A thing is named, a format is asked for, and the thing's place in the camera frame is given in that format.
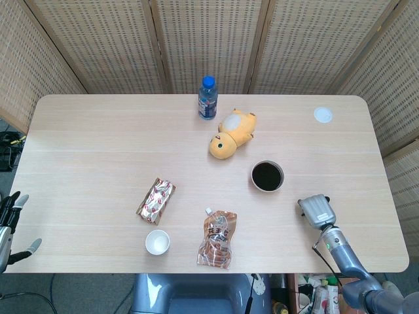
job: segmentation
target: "table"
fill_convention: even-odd
[[[319,123],[315,108],[333,120]],[[228,160],[208,144],[233,108],[257,115],[255,138]],[[274,160],[279,192],[258,191],[250,171]],[[177,190],[158,226],[136,215],[156,179]],[[304,273],[328,271],[311,250],[319,236],[299,198],[331,197],[337,224],[371,272],[409,263],[367,104],[356,96],[220,95],[202,120],[196,95],[53,95],[37,105],[12,191],[30,199],[12,249],[40,249],[8,272]],[[196,265],[205,208],[238,214],[230,270]],[[145,237],[168,232],[151,256]],[[337,269],[325,247],[321,252]]]

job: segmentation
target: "plush toy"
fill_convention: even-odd
[[[218,159],[232,156],[236,149],[250,141],[255,131],[256,116],[234,109],[218,126],[218,134],[209,144],[209,152]]]

